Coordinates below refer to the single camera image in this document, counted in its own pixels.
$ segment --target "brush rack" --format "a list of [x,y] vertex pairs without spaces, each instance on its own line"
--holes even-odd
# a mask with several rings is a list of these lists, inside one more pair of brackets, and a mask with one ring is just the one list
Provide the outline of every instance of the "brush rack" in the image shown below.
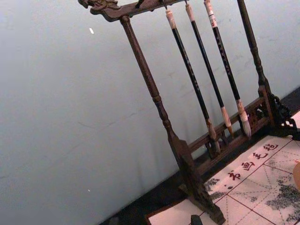
[[[159,95],[157,86],[154,82],[146,59],[144,58],[130,23],[130,17],[134,15],[153,11],[156,8],[164,7],[164,4],[172,5],[182,0],[165,0],[165,3],[161,2],[160,0],[139,0],[136,3],[127,4],[124,6],[118,6],[117,1],[115,0],[78,1],[85,8],[91,6],[90,12],[92,14],[103,15],[103,17],[109,22],[119,20],[122,24],[134,52],[136,61],[146,82],[149,93],[157,107],[158,114],[166,129],[169,144],[184,180],[182,189],[189,194],[191,201],[195,205],[210,215],[213,221],[219,225],[222,224],[225,222],[223,213],[220,208],[213,203],[210,195],[206,191],[201,175],[209,172],[213,166],[217,165],[217,163],[226,156],[233,154],[239,146],[249,141],[249,139],[243,133],[242,129],[235,133],[234,138],[226,137],[226,126],[224,123],[221,123],[215,127],[221,152],[217,152],[216,149],[214,149],[214,140],[210,139],[208,133],[199,137],[190,144],[187,144],[186,141],[179,139],[172,129],[171,122],[168,119],[168,114],[163,106],[161,96]],[[259,98],[245,106],[251,126],[251,133],[255,134],[262,128],[267,128],[269,134],[271,135],[279,137],[291,135],[294,140],[300,140],[300,129],[297,128],[295,121],[291,118],[290,110],[281,104],[278,97],[272,94],[269,82],[263,73],[263,67],[258,55],[255,37],[251,28],[251,23],[244,0],[237,0],[237,2],[240,8],[240,14],[244,24],[250,51],[253,55],[256,71],[258,73]],[[230,120],[232,124],[239,123],[240,127],[242,127],[238,113],[234,114]],[[205,163],[196,165],[191,153],[202,146],[206,146],[208,149],[210,159],[206,160]]]

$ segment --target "calligraphy practice mat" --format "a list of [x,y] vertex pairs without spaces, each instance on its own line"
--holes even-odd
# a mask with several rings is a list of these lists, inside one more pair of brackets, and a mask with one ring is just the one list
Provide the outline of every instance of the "calligraphy practice mat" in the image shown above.
[[[300,127],[300,112],[293,116]],[[267,136],[205,183],[220,207],[224,225],[300,225],[300,192],[293,169],[300,162],[300,142]],[[189,200],[148,218],[151,225],[189,225],[191,215],[216,225]]]

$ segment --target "calligraphy brush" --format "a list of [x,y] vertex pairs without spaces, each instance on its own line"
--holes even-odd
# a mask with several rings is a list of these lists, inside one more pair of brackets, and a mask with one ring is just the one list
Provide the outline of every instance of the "calligraphy brush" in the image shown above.
[[211,80],[212,86],[213,86],[213,88],[215,90],[215,93],[216,93],[216,96],[217,96],[217,100],[218,100],[220,108],[221,108],[221,112],[222,112],[224,123],[225,123],[225,125],[226,125],[226,127],[227,127],[227,129],[228,129],[228,131],[230,133],[230,135],[233,136],[233,129],[231,127],[230,118],[229,118],[227,110],[226,110],[226,108],[224,106],[224,103],[223,103],[223,100],[222,100],[222,97],[221,97],[221,94],[220,94],[220,91],[219,91],[216,79],[215,79],[214,74],[212,72],[212,69],[210,67],[210,62],[209,62],[208,57],[206,55],[206,51],[205,51],[204,45],[202,43],[202,40],[201,40],[199,31],[198,31],[198,28],[197,28],[197,25],[196,25],[196,22],[195,22],[195,18],[194,18],[192,7],[191,7],[190,4],[187,3],[187,0],[186,0],[186,11],[187,11],[188,17],[189,17],[189,19],[191,21],[191,24],[192,24],[192,27],[193,27],[196,39],[198,41],[198,44],[199,44],[199,47],[200,47],[200,50],[201,50],[201,53],[202,53],[202,56],[203,56],[206,68],[208,70],[208,74],[210,75],[210,80]]
[[214,35],[215,35],[215,38],[216,38],[216,41],[217,41],[217,45],[218,45],[220,54],[222,56],[223,64],[225,66],[225,70],[226,70],[226,73],[227,73],[227,76],[228,76],[228,79],[229,79],[229,83],[230,83],[231,89],[233,91],[233,95],[234,95],[234,98],[235,98],[235,101],[236,101],[236,105],[238,107],[238,112],[239,112],[239,115],[240,115],[240,120],[242,121],[243,130],[244,130],[245,134],[247,135],[247,137],[250,138],[251,137],[251,127],[250,127],[250,124],[249,124],[249,121],[248,121],[248,116],[247,116],[247,113],[244,109],[243,103],[240,99],[240,95],[239,95],[238,89],[236,87],[236,84],[235,84],[235,81],[234,81],[234,78],[233,78],[233,74],[232,74],[230,66],[229,66],[229,61],[228,61],[228,58],[226,56],[225,48],[223,46],[223,42],[222,42],[222,39],[221,39],[221,36],[220,36],[220,33],[219,33],[217,21],[216,21],[215,15],[213,13],[212,6],[210,4],[210,0],[204,0],[204,4],[206,6],[206,10],[207,10],[207,13],[208,13],[208,17],[210,19],[211,27],[213,29],[213,32],[214,32]]
[[215,131],[215,129],[214,129],[214,127],[213,127],[213,125],[212,125],[212,123],[210,121],[210,117],[208,115],[208,112],[207,112],[207,109],[206,109],[206,106],[205,106],[202,94],[200,92],[199,85],[198,85],[197,80],[195,78],[195,74],[194,74],[192,66],[191,66],[191,64],[189,62],[186,50],[185,50],[185,48],[183,46],[183,43],[182,43],[181,38],[179,36],[178,30],[176,28],[176,24],[175,24],[175,21],[174,21],[174,18],[173,18],[173,14],[172,14],[171,10],[167,9],[166,5],[165,5],[165,8],[166,8],[166,11],[165,11],[166,12],[166,17],[167,17],[167,19],[169,21],[169,24],[170,24],[171,28],[172,28],[173,35],[174,35],[175,40],[177,42],[177,45],[178,45],[178,48],[179,48],[180,53],[182,55],[183,61],[184,61],[185,65],[186,65],[189,77],[190,77],[190,79],[192,81],[194,90],[196,92],[198,101],[200,103],[200,107],[201,107],[202,113],[203,113],[204,118],[205,118],[205,122],[206,122],[206,125],[207,125],[207,128],[208,128],[208,132],[209,132],[210,138],[212,140],[214,140],[214,142],[212,142],[211,144],[214,145],[213,149],[216,149],[217,152],[219,153],[220,152],[220,145],[219,145],[219,142],[218,142],[218,139],[217,139],[217,134],[216,134],[216,131]]

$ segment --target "carved wooden stand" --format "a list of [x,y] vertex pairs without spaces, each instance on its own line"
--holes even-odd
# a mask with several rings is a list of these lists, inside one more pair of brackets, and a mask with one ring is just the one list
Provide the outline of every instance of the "carved wooden stand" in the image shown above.
[[[161,2],[160,0],[139,0],[139,2],[119,7],[117,5],[117,1],[115,0],[78,1],[86,8],[88,8],[88,6],[92,6],[90,10],[92,14],[102,14],[104,18],[109,22],[120,20],[135,54],[137,63],[140,67],[149,93],[153,99],[154,104],[157,107],[159,116],[167,131],[168,141],[179,169],[182,173],[187,192],[189,193],[194,204],[196,204],[201,210],[209,213],[211,219],[217,224],[222,224],[225,221],[223,213],[220,208],[212,202],[212,199],[206,191],[200,176],[209,171],[224,157],[233,153],[236,148],[246,142],[248,138],[243,133],[239,132],[240,134],[236,135],[233,140],[228,139],[225,136],[226,126],[224,123],[221,123],[220,125],[215,127],[215,131],[220,140],[221,146],[221,152],[218,153],[214,148],[213,140],[210,139],[208,133],[204,134],[202,137],[198,138],[189,145],[186,143],[186,141],[180,140],[174,133],[171,122],[168,119],[168,114],[163,106],[161,96],[159,95],[158,89],[149,70],[146,59],[144,58],[142,50],[139,46],[139,43],[135,37],[129,19],[134,15],[147,11],[153,11],[156,8],[163,7],[163,2]],[[180,1],[182,0],[165,0],[165,4],[172,5]],[[255,134],[263,127],[270,127],[270,133],[272,135],[280,137],[291,135],[294,140],[300,140],[300,129],[296,127],[295,121],[291,119],[289,109],[282,105],[279,98],[271,93],[269,82],[263,74],[263,67],[258,55],[255,37],[251,28],[244,0],[237,1],[249,47],[253,55],[254,63],[258,73],[259,98],[255,99],[252,103],[245,107],[245,110],[249,115],[251,132],[252,134]],[[239,122],[241,125],[241,121],[237,113],[233,115],[230,120],[232,124]],[[191,153],[204,145],[209,151],[210,161],[196,167]]]

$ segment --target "light blue wall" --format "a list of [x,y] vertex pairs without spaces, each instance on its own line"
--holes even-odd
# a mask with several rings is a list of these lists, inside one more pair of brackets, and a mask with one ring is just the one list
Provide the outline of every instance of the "light blue wall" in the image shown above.
[[[191,4],[233,114],[205,7]],[[257,74],[237,3],[212,4],[246,105],[258,96]],[[265,74],[282,97],[300,86],[300,3],[246,4]],[[184,3],[170,8],[216,125],[221,113]],[[132,26],[176,134],[192,142],[206,126],[164,9],[135,16]],[[50,224],[95,225],[178,169],[120,23],[91,15],[76,0],[2,0],[0,49],[1,218],[39,214],[35,223],[48,215]]]

